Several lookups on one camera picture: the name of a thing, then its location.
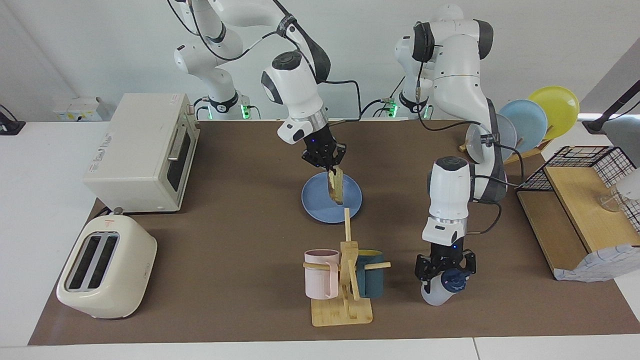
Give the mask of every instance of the white cup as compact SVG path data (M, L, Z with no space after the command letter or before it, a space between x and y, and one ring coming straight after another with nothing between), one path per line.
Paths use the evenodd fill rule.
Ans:
M332 249L305 251L305 262L329 265L329 270L305 268L305 293L316 300L338 296L338 263L340 252Z

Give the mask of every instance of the cream toaster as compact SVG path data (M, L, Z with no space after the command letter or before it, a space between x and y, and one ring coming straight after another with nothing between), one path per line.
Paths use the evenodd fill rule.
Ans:
M156 250L156 239L130 217L89 221L60 275L58 300L94 318L131 315L147 289Z

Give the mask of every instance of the blue plate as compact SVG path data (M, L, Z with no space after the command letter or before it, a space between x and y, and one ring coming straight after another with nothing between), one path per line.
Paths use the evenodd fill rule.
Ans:
M519 152L525 152L538 146L547 133L547 114L540 105L527 99L514 100L505 105L501 115L509 118L518 133L516 146Z
M346 174L342 178L343 203L336 204L329 196L326 172L312 176L302 188L302 206L312 218L327 223L344 222L344 208L349 208L351 217L362 205L362 191L358 184Z

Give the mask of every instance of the wire basket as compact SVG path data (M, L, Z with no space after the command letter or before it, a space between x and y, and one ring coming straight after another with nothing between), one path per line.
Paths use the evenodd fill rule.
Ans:
M619 147L565 146L518 186L516 192L554 191L545 173L545 167L593 167L608 188L636 169ZM626 202L622 208L636 231L640 233L640 202Z

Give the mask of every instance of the wooden shelf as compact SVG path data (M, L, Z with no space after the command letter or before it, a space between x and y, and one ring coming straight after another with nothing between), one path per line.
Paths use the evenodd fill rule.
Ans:
M518 192L518 198L547 263L554 269L573 270L589 252L554 192Z
M545 173L588 252L625 243L640 245L640 235L627 216L598 203L598 196L608 189L595 169L545 167Z

